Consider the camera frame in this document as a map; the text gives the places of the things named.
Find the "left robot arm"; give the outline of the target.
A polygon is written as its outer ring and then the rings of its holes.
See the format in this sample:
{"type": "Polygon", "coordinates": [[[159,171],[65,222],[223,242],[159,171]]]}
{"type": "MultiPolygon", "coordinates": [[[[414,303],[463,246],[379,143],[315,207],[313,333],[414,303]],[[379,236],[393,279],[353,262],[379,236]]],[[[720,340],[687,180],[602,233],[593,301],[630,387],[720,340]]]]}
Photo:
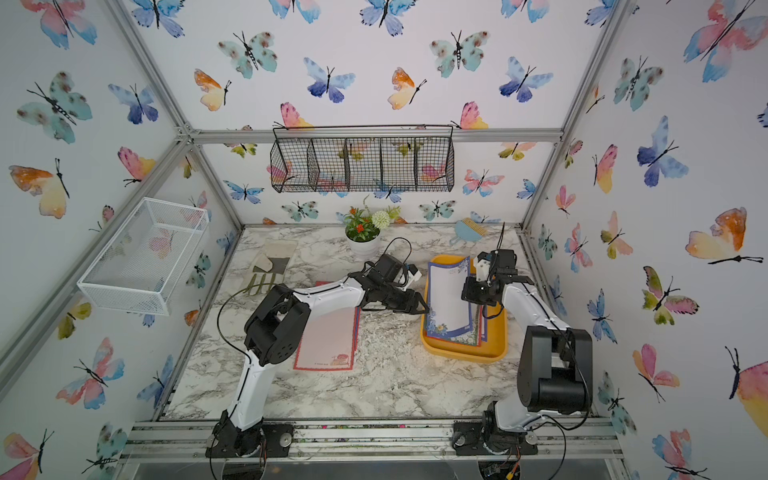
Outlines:
{"type": "Polygon", "coordinates": [[[245,355],[239,384],[213,427],[205,456],[213,460],[267,454],[264,408],[275,367],[299,349],[307,325],[370,303],[396,313],[426,314],[426,300],[411,287],[420,277],[415,265],[383,254],[335,282],[308,289],[284,284],[271,288],[245,323],[244,346],[237,349],[245,355]]]}

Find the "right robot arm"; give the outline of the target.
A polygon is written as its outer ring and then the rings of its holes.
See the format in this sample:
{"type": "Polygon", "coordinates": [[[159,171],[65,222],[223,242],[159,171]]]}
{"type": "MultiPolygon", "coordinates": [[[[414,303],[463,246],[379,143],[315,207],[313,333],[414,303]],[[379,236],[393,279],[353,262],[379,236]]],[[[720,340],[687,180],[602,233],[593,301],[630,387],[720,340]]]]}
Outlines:
{"type": "Polygon", "coordinates": [[[518,321],[524,341],[516,392],[489,404],[479,422],[456,422],[451,446],[459,456],[534,453],[529,437],[551,415],[583,414],[592,406],[592,340],[562,321],[527,283],[515,277],[465,281],[462,298],[478,306],[499,305],[518,321]]]}

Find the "blue stationery paper stack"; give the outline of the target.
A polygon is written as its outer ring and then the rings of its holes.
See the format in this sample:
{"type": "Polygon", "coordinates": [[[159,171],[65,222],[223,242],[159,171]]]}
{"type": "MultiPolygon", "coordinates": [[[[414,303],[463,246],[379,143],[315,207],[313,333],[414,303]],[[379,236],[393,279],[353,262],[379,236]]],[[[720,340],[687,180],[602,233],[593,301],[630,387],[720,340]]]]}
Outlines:
{"type": "Polygon", "coordinates": [[[458,311],[429,313],[425,320],[427,338],[466,346],[479,346],[485,339],[482,308],[465,302],[458,311]]]}

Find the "yellow storage tray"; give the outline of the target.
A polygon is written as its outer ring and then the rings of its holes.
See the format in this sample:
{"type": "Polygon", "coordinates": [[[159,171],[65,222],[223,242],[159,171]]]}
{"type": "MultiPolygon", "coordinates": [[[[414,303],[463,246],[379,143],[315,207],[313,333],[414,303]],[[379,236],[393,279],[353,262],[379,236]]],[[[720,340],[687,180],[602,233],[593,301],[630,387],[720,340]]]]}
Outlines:
{"type": "MultiPolygon", "coordinates": [[[[433,257],[430,262],[443,262],[449,257],[462,257],[458,255],[442,254],[433,257]]],[[[470,276],[474,276],[475,268],[470,258],[470,276]]],[[[427,300],[428,292],[428,268],[425,287],[425,297],[427,300]]],[[[445,341],[427,338],[424,333],[424,324],[427,314],[422,316],[420,339],[425,349],[436,356],[441,356],[453,360],[462,360],[474,363],[490,364],[504,358],[507,353],[507,320],[506,313],[500,306],[482,307],[482,314],[485,319],[485,337],[486,339],[477,347],[453,344],[445,341]]]]}

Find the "blue dustpan brush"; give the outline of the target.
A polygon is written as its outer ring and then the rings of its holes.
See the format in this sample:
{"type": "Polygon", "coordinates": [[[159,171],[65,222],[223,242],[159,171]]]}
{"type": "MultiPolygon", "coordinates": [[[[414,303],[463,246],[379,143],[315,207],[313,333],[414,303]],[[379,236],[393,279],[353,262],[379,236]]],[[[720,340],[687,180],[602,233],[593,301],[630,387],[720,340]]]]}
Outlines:
{"type": "Polygon", "coordinates": [[[450,240],[451,245],[462,242],[478,242],[488,234],[488,230],[482,223],[478,223],[471,218],[459,220],[454,225],[454,237],[450,240]]]}

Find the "potted flower plant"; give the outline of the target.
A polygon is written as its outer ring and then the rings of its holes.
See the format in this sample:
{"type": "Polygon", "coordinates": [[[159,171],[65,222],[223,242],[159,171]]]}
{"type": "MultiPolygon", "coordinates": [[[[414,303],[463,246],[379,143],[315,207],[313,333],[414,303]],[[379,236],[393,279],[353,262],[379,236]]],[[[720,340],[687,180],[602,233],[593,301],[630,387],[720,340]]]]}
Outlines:
{"type": "Polygon", "coordinates": [[[339,216],[346,239],[358,259],[372,260],[377,255],[381,233],[395,223],[400,212],[400,207],[393,206],[373,209],[364,199],[361,206],[352,206],[339,216]]]}

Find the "beige work glove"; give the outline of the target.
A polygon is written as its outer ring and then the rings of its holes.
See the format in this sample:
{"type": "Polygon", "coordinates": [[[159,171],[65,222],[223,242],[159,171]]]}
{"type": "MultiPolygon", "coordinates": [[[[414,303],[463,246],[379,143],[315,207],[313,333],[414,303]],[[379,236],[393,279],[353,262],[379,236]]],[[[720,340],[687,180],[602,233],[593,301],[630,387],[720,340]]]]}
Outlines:
{"type": "Polygon", "coordinates": [[[296,241],[278,240],[267,243],[246,270],[243,288],[247,296],[268,293],[284,281],[285,272],[297,249],[296,241]]]}

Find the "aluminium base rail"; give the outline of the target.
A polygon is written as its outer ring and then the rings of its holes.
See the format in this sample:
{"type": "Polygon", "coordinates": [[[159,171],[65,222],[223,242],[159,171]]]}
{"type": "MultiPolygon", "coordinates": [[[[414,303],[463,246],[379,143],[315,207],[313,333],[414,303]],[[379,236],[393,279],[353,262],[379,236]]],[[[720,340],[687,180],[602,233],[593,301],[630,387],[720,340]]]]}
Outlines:
{"type": "MultiPolygon", "coordinates": [[[[476,418],[273,420],[265,421],[269,450],[245,458],[278,462],[372,461],[379,459],[478,460],[621,460],[623,450],[610,422],[592,418],[583,425],[561,418],[532,432],[534,453],[459,456],[451,446],[456,422],[476,418]]],[[[123,462],[205,462],[214,422],[169,421],[136,424],[121,453],[123,462]]]]}

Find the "white mesh wall basket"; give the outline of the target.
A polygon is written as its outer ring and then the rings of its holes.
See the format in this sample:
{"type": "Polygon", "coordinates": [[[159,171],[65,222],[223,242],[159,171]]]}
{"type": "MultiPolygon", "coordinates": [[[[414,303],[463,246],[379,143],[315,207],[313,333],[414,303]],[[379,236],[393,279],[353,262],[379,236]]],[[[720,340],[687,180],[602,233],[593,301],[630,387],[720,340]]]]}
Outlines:
{"type": "Polygon", "coordinates": [[[168,316],[172,293],[208,226],[204,208],[145,197],[77,287],[98,308],[168,316]]]}

